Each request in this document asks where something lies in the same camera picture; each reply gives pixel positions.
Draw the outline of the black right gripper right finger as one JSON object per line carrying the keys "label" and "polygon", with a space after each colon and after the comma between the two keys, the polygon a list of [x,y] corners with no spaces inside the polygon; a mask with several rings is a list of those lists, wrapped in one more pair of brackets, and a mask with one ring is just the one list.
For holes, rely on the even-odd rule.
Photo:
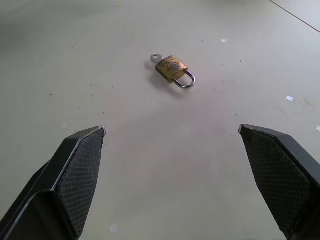
{"label": "black right gripper right finger", "polygon": [[320,240],[320,163],[288,134],[238,130],[265,203],[287,240]]}

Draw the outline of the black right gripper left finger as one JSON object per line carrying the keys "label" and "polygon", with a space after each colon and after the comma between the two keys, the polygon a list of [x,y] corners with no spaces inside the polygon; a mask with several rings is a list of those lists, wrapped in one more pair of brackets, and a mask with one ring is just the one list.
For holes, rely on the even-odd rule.
{"label": "black right gripper left finger", "polygon": [[106,130],[65,138],[0,221],[0,240],[79,240],[95,195]]}

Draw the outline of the brass padlock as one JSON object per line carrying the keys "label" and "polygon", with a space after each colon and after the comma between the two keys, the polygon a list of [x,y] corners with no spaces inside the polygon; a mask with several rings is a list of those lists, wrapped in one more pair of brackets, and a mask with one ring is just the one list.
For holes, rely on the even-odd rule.
{"label": "brass padlock", "polygon": [[[196,84],[196,77],[189,71],[189,68],[176,56],[170,55],[161,59],[155,65],[155,70],[169,84],[176,84],[181,89],[190,89]],[[191,79],[190,84],[182,84],[179,79],[187,75]]]}

